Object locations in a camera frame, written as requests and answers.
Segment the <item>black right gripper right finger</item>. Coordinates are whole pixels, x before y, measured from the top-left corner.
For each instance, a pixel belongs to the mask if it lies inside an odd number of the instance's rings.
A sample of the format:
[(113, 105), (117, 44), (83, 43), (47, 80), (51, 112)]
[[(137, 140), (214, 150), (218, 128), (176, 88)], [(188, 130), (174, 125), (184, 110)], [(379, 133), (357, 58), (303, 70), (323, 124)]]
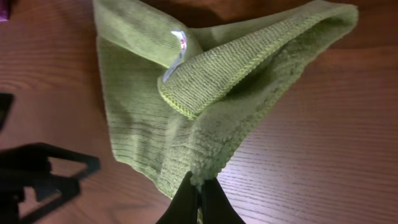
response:
[(217, 178), (201, 187), (201, 210), (204, 224), (245, 224), (225, 195)]

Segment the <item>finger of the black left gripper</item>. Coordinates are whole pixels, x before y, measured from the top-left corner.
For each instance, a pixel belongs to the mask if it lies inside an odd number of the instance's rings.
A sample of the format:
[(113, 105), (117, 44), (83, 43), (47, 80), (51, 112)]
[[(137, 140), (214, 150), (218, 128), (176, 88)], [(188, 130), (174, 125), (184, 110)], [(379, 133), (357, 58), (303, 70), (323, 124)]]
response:
[(22, 146), (22, 149), (29, 154), (36, 156), (37, 154), (45, 157), (54, 157), (66, 161), (79, 162), (86, 165), (86, 169), (74, 174), (74, 179), (85, 179), (91, 174), (101, 169), (100, 160), (97, 157), (70, 151), (61, 147), (53, 146), (47, 143), (33, 143)]
[(65, 205), (67, 202), (71, 201), (80, 194), (79, 181), (74, 178), (61, 177), (57, 175), (51, 175), (48, 178), (33, 179), (28, 178), (28, 180), (23, 180), (22, 185), (33, 187), (35, 190), (37, 188), (55, 189), (60, 191), (59, 198), (46, 203), (43, 207), (29, 213), (28, 215), (19, 219), (20, 224), (31, 224), (53, 212), (54, 210)]

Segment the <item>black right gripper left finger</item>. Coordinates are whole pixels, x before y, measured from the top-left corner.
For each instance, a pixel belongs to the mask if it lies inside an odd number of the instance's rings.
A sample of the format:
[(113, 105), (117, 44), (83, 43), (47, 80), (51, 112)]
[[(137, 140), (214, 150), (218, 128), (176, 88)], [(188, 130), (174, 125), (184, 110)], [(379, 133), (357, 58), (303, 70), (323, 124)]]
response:
[(156, 224), (197, 224), (198, 192), (191, 182), (192, 173), (185, 174), (168, 209)]

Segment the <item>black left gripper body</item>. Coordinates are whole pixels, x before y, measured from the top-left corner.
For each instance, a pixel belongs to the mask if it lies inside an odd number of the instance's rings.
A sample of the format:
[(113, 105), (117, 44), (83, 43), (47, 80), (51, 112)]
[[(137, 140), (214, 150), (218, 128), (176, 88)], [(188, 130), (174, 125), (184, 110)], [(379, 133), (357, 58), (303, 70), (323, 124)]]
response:
[(48, 213), (38, 209), (19, 216), (19, 203), (25, 200), (24, 187), (34, 187), (42, 178), (36, 172), (49, 167), (46, 157), (39, 159), (44, 165), (24, 162), (22, 153), (26, 150), (27, 146), (21, 146), (1, 151), (1, 223), (33, 223)]

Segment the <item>light green cloth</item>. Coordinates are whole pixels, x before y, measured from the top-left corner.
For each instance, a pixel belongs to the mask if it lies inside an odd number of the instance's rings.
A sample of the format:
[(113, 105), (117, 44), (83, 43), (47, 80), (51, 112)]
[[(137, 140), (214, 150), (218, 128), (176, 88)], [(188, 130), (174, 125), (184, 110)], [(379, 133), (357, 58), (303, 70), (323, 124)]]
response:
[(142, 1), (95, 1), (98, 64), (115, 159), (173, 197), (216, 177), (305, 67), (358, 22), (312, 1), (266, 17), (189, 28)]

